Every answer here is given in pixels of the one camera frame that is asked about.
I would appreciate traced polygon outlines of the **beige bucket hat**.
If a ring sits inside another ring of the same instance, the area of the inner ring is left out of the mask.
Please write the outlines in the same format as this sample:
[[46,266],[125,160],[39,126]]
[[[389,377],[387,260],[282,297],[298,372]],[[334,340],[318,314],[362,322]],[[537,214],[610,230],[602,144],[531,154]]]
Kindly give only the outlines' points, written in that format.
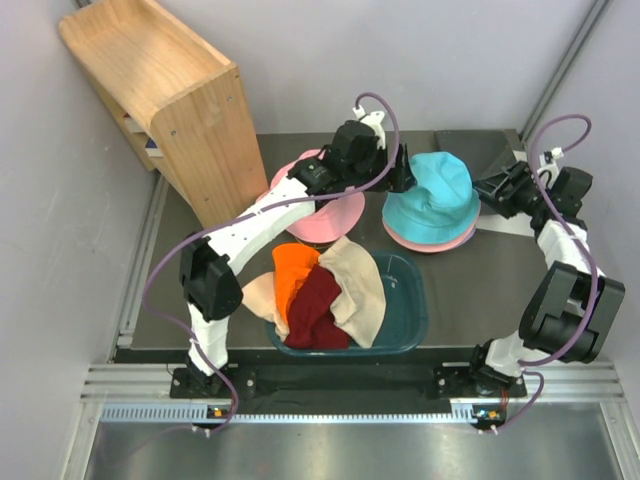
[[334,324],[361,348],[369,349],[382,327],[386,313],[384,286],[372,255],[342,236],[319,257],[341,293],[332,302]]

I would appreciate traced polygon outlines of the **turquoise bucket hat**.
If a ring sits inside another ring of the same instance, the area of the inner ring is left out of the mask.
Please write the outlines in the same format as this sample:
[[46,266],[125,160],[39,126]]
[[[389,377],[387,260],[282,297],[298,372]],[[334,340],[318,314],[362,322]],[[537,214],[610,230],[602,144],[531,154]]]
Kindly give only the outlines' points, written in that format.
[[474,226],[480,200],[462,160],[448,152],[419,153],[409,166],[416,184],[387,195],[382,208],[386,226],[422,245],[443,245]]

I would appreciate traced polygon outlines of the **dark red bucket hat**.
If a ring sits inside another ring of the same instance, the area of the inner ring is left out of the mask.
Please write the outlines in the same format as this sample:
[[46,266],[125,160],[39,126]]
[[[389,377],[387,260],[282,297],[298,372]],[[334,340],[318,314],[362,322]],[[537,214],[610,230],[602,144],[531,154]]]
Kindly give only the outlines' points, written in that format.
[[299,350],[347,349],[350,336],[335,325],[331,312],[331,305],[341,293],[333,274],[314,265],[291,302],[285,345]]

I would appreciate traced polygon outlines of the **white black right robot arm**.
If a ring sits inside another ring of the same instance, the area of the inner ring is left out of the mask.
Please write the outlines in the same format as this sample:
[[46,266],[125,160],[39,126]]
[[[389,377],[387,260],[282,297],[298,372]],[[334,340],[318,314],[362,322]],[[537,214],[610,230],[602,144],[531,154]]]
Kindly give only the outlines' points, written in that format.
[[589,364],[599,355],[625,286],[592,267],[586,225],[578,218],[591,186],[591,175],[573,167],[536,180],[522,161],[475,181],[481,201],[504,218],[529,216],[547,272],[518,330],[475,348],[466,372],[474,393],[510,388],[526,366],[555,360]]

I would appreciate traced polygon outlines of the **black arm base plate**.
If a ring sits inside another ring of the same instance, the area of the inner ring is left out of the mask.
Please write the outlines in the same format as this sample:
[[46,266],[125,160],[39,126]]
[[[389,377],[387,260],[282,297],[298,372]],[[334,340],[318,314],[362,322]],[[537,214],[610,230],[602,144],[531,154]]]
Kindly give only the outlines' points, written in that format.
[[428,399],[522,398],[522,381],[509,387],[480,386],[466,365],[373,363],[335,365],[234,364],[222,373],[242,399],[280,392],[383,391],[417,393]]

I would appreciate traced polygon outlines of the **light pink bucket hat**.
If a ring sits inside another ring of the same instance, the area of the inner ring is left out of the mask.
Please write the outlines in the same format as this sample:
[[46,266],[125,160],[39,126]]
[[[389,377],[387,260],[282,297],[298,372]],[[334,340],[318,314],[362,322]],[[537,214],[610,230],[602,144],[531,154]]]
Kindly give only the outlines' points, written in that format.
[[438,244],[424,244],[411,242],[401,237],[385,221],[382,221],[382,225],[386,233],[394,242],[408,250],[424,254],[437,254],[456,249],[466,243],[469,239],[471,239],[476,231],[476,224],[472,224],[460,236],[454,238],[453,240]]

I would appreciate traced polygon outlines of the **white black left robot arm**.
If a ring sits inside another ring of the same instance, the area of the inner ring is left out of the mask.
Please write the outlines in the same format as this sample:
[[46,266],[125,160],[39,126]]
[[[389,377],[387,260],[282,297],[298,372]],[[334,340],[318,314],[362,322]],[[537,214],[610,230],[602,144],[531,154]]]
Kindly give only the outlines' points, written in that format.
[[404,244],[442,252],[474,233],[481,202],[466,165],[448,152],[388,145],[381,112],[359,114],[332,141],[282,168],[233,223],[181,253],[192,321],[187,362],[205,396],[226,387],[228,323],[239,305],[274,323],[304,352],[375,346],[390,301],[374,258],[348,238],[366,191],[382,191],[382,223]]

